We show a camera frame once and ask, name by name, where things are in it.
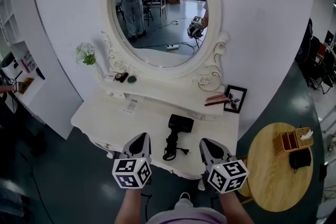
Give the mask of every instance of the white cube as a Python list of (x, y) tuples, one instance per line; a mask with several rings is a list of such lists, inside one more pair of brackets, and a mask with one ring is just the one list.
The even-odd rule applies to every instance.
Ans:
[(112, 175), (121, 188), (143, 188), (152, 171), (146, 158), (116, 159)]
[(212, 167), (208, 182), (221, 194), (242, 188), (248, 170), (241, 159)]

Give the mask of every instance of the mirror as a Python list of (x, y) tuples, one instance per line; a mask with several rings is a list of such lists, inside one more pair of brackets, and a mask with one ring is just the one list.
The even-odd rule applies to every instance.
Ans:
[(179, 66), (202, 47), (208, 24), (206, 0), (115, 0), (113, 5), (122, 39), (150, 65)]

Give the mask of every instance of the black picture frame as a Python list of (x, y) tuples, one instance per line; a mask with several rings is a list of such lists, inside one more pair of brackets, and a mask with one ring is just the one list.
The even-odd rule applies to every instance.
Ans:
[(224, 111), (239, 113), (240, 110), (241, 110), (241, 107), (243, 106), (247, 89), (244, 89), (244, 88), (241, 88), (241, 87), (232, 86), (232, 85), (228, 85), (227, 89), (226, 89), (226, 92), (225, 92), (226, 97), (229, 97), (230, 90), (236, 90), (236, 91), (243, 92), (243, 95), (241, 96), (241, 99), (240, 99), (240, 102), (239, 102), (239, 107), (237, 109), (228, 108), (228, 106), (231, 107), (231, 102), (230, 102), (230, 103), (225, 103), (224, 104)]

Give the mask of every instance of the black bag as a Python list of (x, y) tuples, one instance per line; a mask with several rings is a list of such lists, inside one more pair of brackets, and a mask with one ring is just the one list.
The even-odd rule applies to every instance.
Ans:
[(301, 167), (310, 166), (311, 156), (309, 148), (294, 151), (289, 154), (289, 165), (294, 169), (294, 173)]

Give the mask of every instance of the round wooden table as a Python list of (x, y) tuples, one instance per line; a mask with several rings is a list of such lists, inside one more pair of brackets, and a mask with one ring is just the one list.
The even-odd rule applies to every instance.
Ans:
[(247, 157), (248, 186), (254, 201), (261, 208), (285, 211), (294, 206), (306, 193), (313, 174), (311, 149), (310, 166), (298, 169), (296, 174), (289, 165), (289, 156), (275, 156), (272, 139), (295, 127), (287, 123), (272, 123), (254, 138)]

